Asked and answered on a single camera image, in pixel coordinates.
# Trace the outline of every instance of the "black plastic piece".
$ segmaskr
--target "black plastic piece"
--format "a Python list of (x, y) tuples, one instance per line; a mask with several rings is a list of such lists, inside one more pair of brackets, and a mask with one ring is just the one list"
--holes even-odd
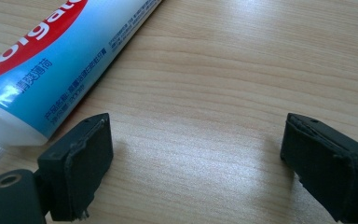
[(335, 221), (358, 223), (358, 143), (319, 120), (289, 114), (281, 158)]
[(0, 224), (46, 223), (89, 216), (94, 199), (113, 159), (108, 114), (81, 121), (38, 158), (34, 174), (17, 170), (0, 175)]

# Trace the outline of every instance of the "colgate logo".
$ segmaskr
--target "colgate logo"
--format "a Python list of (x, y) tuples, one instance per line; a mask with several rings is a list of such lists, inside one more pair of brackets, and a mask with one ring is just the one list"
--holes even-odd
[(34, 57), (76, 20), (88, 0), (69, 0), (0, 56), (0, 75)]

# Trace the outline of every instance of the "wooden table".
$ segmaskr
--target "wooden table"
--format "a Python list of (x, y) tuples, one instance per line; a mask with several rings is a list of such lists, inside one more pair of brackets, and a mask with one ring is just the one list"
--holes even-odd
[[(0, 53), (62, 3), (0, 0)], [(81, 223), (335, 223), (279, 153), (289, 112), (358, 141), (358, 0), (165, 0), (50, 144), (105, 112), (115, 159)]]

